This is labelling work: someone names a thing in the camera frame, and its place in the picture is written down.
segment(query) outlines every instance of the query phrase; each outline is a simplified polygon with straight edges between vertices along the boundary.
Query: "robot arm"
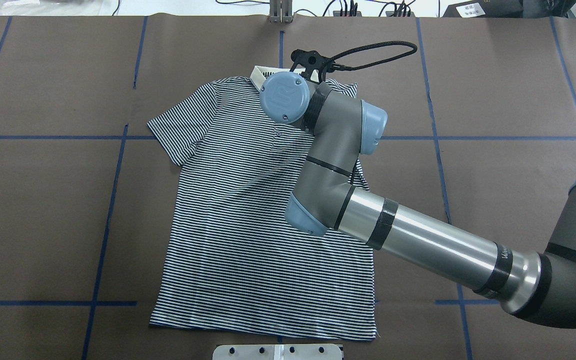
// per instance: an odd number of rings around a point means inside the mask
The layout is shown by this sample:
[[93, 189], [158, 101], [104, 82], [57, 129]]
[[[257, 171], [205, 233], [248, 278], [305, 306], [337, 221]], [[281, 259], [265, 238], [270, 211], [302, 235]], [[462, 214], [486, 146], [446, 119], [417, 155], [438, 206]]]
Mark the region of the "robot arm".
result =
[[348, 184], [359, 153], [377, 147], [384, 110], [293, 72], [268, 77], [260, 101], [272, 120], [314, 136], [288, 223], [318, 236], [339, 230], [496, 299], [519, 319], [576, 328], [576, 183], [544, 253], [514, 251]]

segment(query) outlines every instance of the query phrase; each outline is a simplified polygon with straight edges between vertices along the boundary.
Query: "striped fabric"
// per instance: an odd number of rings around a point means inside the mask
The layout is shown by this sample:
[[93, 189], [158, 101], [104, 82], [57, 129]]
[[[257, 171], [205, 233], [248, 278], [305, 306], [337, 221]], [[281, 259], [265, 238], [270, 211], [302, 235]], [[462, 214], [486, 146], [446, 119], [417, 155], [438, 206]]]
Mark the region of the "striped fabric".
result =
[[[357, 95], [356, 84], [328, 84]], [[152, 325], [375, 338], [373, 252], [286, 223], [312, 138], [270, 120], [250, 78], [205, 84], [148, 127], [182, 166]], [[367, 190], [359, 161], [355, 173]]]

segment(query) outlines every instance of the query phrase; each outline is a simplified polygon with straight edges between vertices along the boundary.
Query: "shirt collar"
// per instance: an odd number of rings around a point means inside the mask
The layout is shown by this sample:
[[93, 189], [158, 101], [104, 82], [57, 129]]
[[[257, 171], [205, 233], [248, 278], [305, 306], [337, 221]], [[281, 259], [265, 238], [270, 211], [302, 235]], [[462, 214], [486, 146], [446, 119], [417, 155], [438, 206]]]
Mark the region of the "shirt collar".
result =
[[[281, 71], [290, 71], [290, 69], [255, 65], [254, 68], [252, 69], [252, 73], [250, 73], [250, 80], [252, 81], [252, 84], [254, 84], [256, 91], [259, 91], [259, 89], [261, 89], [261, 85], [264, 84], [268, 76], [274, 73], [280, 73]], [[304, 71], [304, 69], [302, 68], [296, 68], [294, 70], [294, 72], [298, 74], [301, 73], [302, 71]], [[319, 81], [319, 75], [317, 73], [317, 70], [314, 70], [312, 72], [310, 80], [313, 80], [313, 82]]]

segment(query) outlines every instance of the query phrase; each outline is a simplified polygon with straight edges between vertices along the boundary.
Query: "metal bracket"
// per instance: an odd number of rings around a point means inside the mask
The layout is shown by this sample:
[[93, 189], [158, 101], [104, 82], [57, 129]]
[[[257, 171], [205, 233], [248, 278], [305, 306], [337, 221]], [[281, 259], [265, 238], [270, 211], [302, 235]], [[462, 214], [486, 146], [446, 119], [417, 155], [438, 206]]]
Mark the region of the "metal bracket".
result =
[[270, 15], [268, 20], [271, 23], [292, 23], [293, 0], [270, 0]]
[[245, 344], [220, 345], [212, 360], [343, 360], [342, 345], [335, 344]]

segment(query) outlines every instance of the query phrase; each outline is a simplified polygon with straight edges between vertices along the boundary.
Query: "black wire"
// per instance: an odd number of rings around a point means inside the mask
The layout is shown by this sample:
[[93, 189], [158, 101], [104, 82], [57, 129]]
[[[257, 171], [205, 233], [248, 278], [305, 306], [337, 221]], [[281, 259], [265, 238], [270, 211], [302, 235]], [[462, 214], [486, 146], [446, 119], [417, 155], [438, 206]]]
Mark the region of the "black wire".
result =
[[217, 4], [223, 4], [223, 5], [241, 4], [241, 3], [270, 4], [270, 2], [257, 1], [257, 0], [239, 0], [239, 1], [219, 1], [219, 0], [214, 0], [214, 2], [217, 3]]
[[328, 9], [330, 9], [330, 5], [332, 5], [332, 3], [336, 2], [337, 0], [331, 0], [328, 5], [326, 6], [326, 9], [324, 10], [324, 14], [322, 14], [322, 16], [326, 16], [326, 13], [328, 12]]
[[314, 16], [317, 16], [317, 14], [315, 14], [314, 12], [312, 12], [309, 9], [298, 9], [294, 13], [297, 14], [298, 12], [309, 12], [309, 13], [313, 14]]
[[389, 2], [386, 2], [386, 5], [384, 5], [384, 6], [381, 8], [381, 11], [379, 11], [379, 14], [378, 14], [377, 17], [382, 16], [382, 14], [384, 13], [384, 10], [386, 10], [386, 7], [389, 6], [390, 4], [392, 4], [392, 5], [395, 6], [395, 12], [397, 12], [397, 4], [394, 3], [394, 2], [392, 2], [392, 1], [389, 1]]
[[117, 14], [117, 12], [119, 11], [119, 6], [122, 4], [122, 0], [119, 0], [119, 2], [117, 2], [117, 8], [114, 9], [114, 11], [112, 12], [111, 16], [115, 16], [115, 14]]
[[[359, 53], [360, 51], [365, 51], [365, 50], [372, 50], [372, 49], [377, 49], [377, 48], [383, 48], [384, 46], [407, 46], [409, 47], [410, 51], [406, 51], [402, 54], [399, 55], [395, 55], [393, 57], [388, 57], [387, 59], [382, 59], [379, 61], [375, 61], [372, 63], [368, 63], [368, 64], [362, 64], [360, 66], [345, 66], [343, 64], [335, 64], [335, 60], [337, 59], [341, 59], [347, 55], [350, 54], [354, 54], [354, 53]], [[407, 57], [408, 55], [413, 55], [414, 53], [417, 52], [417, 46], [414, 43], [408, 42], [408, 41], [384, 41], [384, 42], [378, 42], [378, 43], [371, 43], [370, 45], [364, 45], [364, 46], [359, 46], [359, 47], [355, 47], [355, 48], [351, 48], [350, 50], [346, 50], [343, 52], [338, 53], [337, 55], [334, 55], [333, 57], [330, 57], [330, 59], [326, 60], [326, 62], [324, 62], [321, 67], [318, 69], [319, 71], [319, 82], [323, 82], [324, 80], [326, 80], [326, 73], [329, 70], [329, 66], [332, 65], [332, 67], [330, 69], [333, 69], [334, 71], [355, 71], [355, 70], [361, 70], [361, 69], [365, 69], [365, 68], [370, 68], [371, 66], [376, 66], [379, 64], [384, 64], [387, 62], [391, 62], [397, 59], [401, 59], [403, 57]]]

